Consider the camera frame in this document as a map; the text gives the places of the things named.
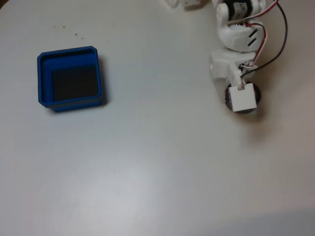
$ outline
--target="table surface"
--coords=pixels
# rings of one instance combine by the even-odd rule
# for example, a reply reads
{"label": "table surface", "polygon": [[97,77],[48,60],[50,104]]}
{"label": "table surface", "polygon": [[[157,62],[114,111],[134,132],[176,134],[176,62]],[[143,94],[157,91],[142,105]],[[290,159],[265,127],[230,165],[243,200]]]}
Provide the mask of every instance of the table surface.
{"label": "table surface", "polygon": [[[0,10],[2,236],[313,236],[315,1],[282,1],[283,55],[255,76],[255,116],[209,74],[211,4],[10,0]],[[279,50],[278,9],[263,17]],[[36,58],[94,46],[108,104],[54,114]]]}

